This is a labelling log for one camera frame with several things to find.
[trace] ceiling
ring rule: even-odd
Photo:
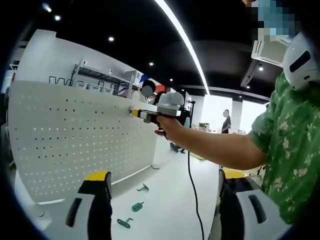
[[[262,62],[263,71],[254,71],[250,89],[241,87],[252,63],[252,28],[257,26],[241,0],[214,1],[214,5],[212,1],[166,2],[188,35],[209,87],[270,97],[280,67]],[[188,49],[153,0],[59,0],[48,4],[52,12],[41,9],[33,30],[56,31],[58,38],[109,55],[178,91],[185,85],[203,86]],[[53,14],[61,15],[61,21],[54,21]],[[109,42],[109,36],[115,41]],[[193,87],[186,90],[191,95],[206,93]],[[230,92],[221,94],[235,97]]]

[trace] pegboard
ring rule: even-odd
[[[36,202],[76,192],[87,173],[108,169],[115,182],[154,161],[157,129],[131,117],[150,104],[70,86],[15,81],[8,127],[21,179]]]

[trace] green floral shirt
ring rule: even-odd
[[[266,154],[262,190],[279,206],[282,219],[294,224],[320,172],[320,90],[294,91],[282,73],[269,107],[248,135]]]

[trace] black cable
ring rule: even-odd
[[[191,128],[191,123],[192,123],[192,118],[194,116],[194,107],[195,107],[195,101],[191,101],[190,102],[192,104],[192,112],[191,112],[191,116],[190,116],[190,128]],[[198,195],[197,195],[197,191],[196,191],[196,187],[194,184],[194,180],[192,179],[191,176],[191,171],[190,171],[190,152],[188,151],[188,172],[189,172],[189,177],[192,183],[192,187],[193,187],[193,191],[194,191],[194,196],[195,196],[195,211],[196,211],[196,215],[198,216],[199,222],[200,222],[200,227],[201,227],[201,234],[202,234],[202,240],[205,240],[205,233],[204,233],[204,226],[202,224],[202,220],[199,214],[199,205],[198,205]]]

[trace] person's right hand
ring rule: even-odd
[[[180,122],[178,122],[178,120],[174,117],[157,116],[156,120],[165,131],[166,138],[171,141],[173,141],[175,135],[178,134],[179,130],[183,128]],[[163,131],[156,130],[154,132],[159,136],[165,135]]]

